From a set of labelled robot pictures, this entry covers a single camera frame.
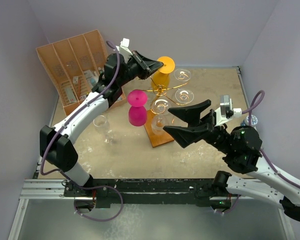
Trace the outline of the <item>clear champagne flute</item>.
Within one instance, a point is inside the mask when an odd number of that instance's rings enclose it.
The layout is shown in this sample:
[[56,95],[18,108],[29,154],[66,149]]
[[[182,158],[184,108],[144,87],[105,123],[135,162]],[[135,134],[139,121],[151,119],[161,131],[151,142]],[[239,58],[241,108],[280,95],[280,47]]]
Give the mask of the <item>clear champagne flute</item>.
[[174,78],[180,82],[188,82],[191,77],[192,73],[188,69],[178,68],[173,73]]

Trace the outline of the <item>pink plastic wine glass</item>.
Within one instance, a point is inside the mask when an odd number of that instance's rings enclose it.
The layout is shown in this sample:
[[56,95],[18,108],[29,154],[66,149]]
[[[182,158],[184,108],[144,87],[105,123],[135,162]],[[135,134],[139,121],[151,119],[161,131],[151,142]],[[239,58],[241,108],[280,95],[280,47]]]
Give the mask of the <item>pink plastic wine glass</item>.
[[130,104],[128,111],[128,120],[135,127],[143,126],[147,121],[147,110],[145,104],[148,101],[146,93],[142,90],[135,89],[127,96]]

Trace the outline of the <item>clear wine glass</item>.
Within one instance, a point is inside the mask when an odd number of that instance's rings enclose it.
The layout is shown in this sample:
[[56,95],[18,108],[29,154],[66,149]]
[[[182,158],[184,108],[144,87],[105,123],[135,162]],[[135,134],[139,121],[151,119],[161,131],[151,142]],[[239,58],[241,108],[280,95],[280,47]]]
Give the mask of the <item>clear wine glass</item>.
[[163,127],[169,124],[168,120],[168,109],[171,107],[171,104],[164,98],[159,98],[153,101],[150,105],[150,110],[154,114],[154,117],[151,121],[152,132],[157,135],[163,135],[165,131]]
[[189,89],[178,88],[172,100],[175,102],[176,107],[184,107],[194,100],[194,93]]
[[105,143],[111,143],[114,140],[114,133],[110,128],[110,123],[104,115],[99,115],[93,120],[95,129],[102,135]]

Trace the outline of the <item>yellow plastic wine glass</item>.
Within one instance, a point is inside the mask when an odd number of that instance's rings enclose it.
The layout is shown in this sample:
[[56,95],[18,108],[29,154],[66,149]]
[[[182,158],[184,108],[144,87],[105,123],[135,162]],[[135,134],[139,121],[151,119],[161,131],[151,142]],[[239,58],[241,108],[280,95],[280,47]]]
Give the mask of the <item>yellow plastic wine glass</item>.
[[170,74],[175,70],[175,62],[169,56],[161,56],[157,61],[162,62],[163,66],[159,68],[152,76],[151,87],[157,88],[157,85],[168,87],[170,83]]

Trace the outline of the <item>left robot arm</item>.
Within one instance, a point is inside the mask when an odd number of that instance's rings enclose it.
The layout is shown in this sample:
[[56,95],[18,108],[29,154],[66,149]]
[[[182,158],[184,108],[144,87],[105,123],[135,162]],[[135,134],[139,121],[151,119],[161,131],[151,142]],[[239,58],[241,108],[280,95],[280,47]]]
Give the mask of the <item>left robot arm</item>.
[[76,140],[96,117],[117,101],[123,93],[122,86],[135,78],[147,79],[163,65],[161,61],[151,60],[137,51],[133,51],[127,60],[119,53],[109,55],[87,98],[55,126],[41,128],[39,153],[42,160],[75,182],[75,190],[81,196],[88,196],[93,191],[93,177],[78,162],[74,147]]

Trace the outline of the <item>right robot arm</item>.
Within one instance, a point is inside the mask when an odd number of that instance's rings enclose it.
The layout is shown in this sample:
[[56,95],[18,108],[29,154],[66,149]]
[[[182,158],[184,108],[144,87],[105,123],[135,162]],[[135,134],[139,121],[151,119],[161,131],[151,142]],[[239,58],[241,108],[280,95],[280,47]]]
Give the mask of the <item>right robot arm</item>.
[[238,126],[227,131],[226,123],[242,115],[241,108],[233,108],[230,98],[220,103],[219,108],[201,113],[211,105],[208,99],[190,106],[171,107],[168,112],[187,123],[186,127],[164,126],[182,147],[204,140],[218,151],[227,166],[235,173],[255,179],[246,183],[235,174],[219,171],[212,183],[218,196],[227,192],[264,200],[282,209],[286,216],[300,222],[300,179],[272,164],[262,151],[262,140],[252,126]]

